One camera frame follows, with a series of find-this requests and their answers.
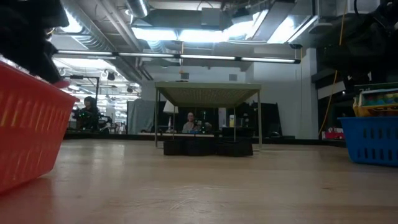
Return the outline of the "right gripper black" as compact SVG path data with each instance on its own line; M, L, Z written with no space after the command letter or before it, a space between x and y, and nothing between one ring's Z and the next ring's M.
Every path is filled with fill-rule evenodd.
M322 41L324 66L354 84L384 83L397 70L397 9L340 17Z

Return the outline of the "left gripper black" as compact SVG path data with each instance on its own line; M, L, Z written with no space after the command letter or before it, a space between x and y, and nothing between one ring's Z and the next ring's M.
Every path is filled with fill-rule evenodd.
M69 21L60 0L1 0L1 55L49 83L62 80L52 60L50 29Z

